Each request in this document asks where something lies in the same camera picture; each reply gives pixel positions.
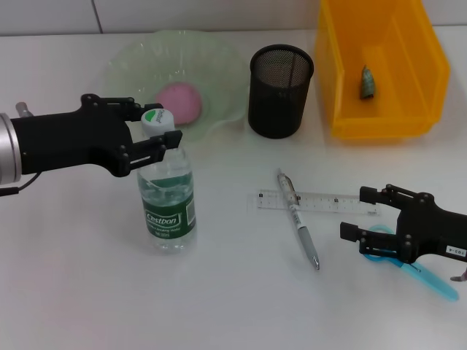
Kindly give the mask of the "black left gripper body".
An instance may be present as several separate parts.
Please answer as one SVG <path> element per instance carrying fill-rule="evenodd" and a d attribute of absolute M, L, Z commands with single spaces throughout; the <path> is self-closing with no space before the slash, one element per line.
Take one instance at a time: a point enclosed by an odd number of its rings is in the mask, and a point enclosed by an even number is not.
<path fill-rule="evenodd" d="M 92 164 L 116 177 L 121 171 L 121 146 L 132 144 L 130 131 L 119 117 L 104 110 L 100 97 L 85 94 L 73 112 L 16 118 L 23 175 Z"/>

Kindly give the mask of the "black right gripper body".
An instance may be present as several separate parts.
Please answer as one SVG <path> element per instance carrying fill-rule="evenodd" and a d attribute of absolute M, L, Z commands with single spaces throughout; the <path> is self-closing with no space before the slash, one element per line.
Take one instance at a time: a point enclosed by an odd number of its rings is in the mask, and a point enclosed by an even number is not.
<path fill-rule="evenodd" d="M 418 193 L 401 204 L 397 219 L 398 259 L 413 263 L 436 254 L 466 261 L 466 215 L 438 207 L 434 197 Z"/>

